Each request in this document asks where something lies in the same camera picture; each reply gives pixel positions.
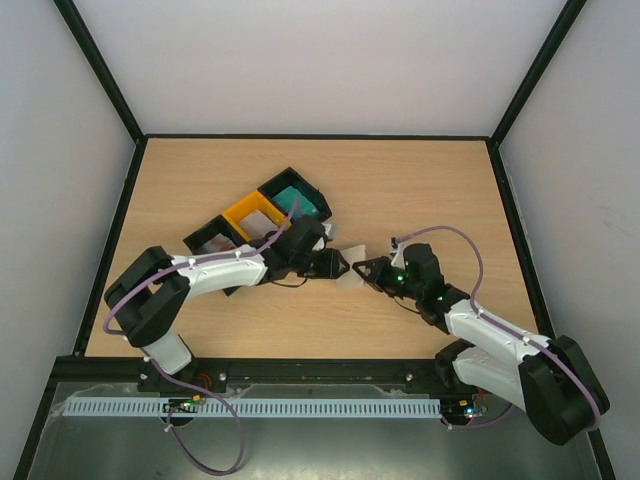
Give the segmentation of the beige card holder wallet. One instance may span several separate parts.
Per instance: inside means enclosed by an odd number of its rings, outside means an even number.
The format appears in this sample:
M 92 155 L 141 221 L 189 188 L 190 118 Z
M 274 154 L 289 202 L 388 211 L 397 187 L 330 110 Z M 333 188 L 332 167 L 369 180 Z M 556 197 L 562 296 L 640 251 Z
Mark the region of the beige card holder wallet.
M 336 280 L 338 290 L 353 290 L 364 286 L 364 280 L 355 272 L 353 265 L 366 259 L 366 246 L 361 244 L 340 251 L 349 270 Z

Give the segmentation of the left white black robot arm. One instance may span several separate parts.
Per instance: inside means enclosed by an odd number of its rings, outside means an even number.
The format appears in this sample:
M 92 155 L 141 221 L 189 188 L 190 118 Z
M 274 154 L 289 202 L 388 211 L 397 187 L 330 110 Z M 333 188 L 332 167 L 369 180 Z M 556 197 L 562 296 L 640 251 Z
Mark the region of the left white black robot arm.
M 303 216 L 286 229 L 225 252 L 172 256 L 146 249 L 104 293 L 104 330 L 124 336 L 166 374 L 175 375 L 193 354 L 173 328 L 183 304 L 225 289 L 273 283 L 294 273 L 304 279 L 338 279 L 350 270 L 328 246 L 320 221 Z

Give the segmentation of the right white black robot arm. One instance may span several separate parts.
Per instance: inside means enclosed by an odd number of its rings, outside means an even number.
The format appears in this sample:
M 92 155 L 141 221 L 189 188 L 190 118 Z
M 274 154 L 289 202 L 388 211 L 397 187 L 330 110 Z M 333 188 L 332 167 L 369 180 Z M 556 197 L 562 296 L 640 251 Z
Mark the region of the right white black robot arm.
M 413 244 L 353 265 L 373 289 L 410 299 L 421 318 L 456 340 L 435 357 L 445 390 L 479 387 L 522 410 L 548 441 L 563 445 L 596 429 L 610 401 L 580 345 L 551 339 L 493 316 L 446 282 L 428 244 Z

